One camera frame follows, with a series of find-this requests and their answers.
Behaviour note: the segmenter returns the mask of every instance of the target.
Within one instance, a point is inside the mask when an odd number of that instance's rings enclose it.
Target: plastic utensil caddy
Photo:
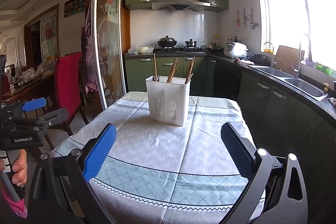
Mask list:
[[[148,105],[153,120],[182,126],[187,119],[189,109],[190,82],[185,78],[173,77],[167,83],[167,76],[160,76],[160,81],[146,79]]]

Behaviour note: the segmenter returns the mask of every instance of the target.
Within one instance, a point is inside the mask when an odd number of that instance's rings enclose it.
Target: gas stove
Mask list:
[[[163,47],[157,51],[157,53],[171,53],[171,52],[194,52],[194,53],[205,53],[199,47],[184,47],[184,48],[175,48],[175,47]]]

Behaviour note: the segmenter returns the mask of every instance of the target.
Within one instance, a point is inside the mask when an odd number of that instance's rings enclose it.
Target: white tile backsplash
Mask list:
[[[184,41],[193,39],[197,46],[212,43],[219,33],[219,13],[189,11],[131,11],[131,45],[155,45],[157,40],[168,35],[177,40],[175,47],[184,47]]]

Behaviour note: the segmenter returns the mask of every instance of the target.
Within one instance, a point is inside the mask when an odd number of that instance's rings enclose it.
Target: rice cooker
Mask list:
[[[247,53],[247,47],[239,42],[230,42],[224,48],[224,55],[235,58]]]

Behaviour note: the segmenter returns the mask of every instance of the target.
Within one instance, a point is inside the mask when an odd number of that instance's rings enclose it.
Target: cabinet handle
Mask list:
[[[260,84],[259,82],[257,82],[257,85],[262,87],[263,89],[266,89],[268,90],[269,89],[269,86],[266,86],[266,85],[263,85],[263,84]]]
[[[275,90],[273,90],[273,94],[280,97],[281,99],[286,99],[286,96],[283,96],[280,93],[277,93]]]

